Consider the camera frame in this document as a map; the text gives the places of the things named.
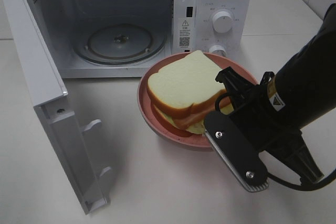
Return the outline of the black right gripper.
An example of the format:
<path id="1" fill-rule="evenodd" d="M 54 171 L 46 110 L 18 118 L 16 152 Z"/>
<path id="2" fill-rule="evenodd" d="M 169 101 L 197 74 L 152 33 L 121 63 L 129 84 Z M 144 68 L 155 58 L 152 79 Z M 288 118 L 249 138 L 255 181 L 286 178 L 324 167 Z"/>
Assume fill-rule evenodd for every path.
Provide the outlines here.
<path id="1" fill-rule="evenodd" d="M 296 111 L 280 95 L 276 77 L 253 84 L 227 67 L 215 80 L 230 94 L 234 111 L 207 114 L 205 136 L 245 190 L 263 191 L 269 186 L 267 168 L 256 151 L 265 151 L 282 131 L 300 130 Z"/>

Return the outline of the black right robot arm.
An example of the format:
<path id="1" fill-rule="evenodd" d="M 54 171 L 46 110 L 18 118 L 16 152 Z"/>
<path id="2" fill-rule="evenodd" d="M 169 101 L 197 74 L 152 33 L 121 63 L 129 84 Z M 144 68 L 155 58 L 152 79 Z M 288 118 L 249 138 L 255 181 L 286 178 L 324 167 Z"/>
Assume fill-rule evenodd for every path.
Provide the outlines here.
<path id="1" fill-rule="evenodd" d="M 335 180 L 324 176 L 301 129 L 335 108 L 335 5 L 317 34 L 277 73 L 253 84 L 228 67 L 216 81 L 226 92 L 204 118 L 212 148 L 251 193 L 273 181 L 298 191 L 314 191 Z"/>

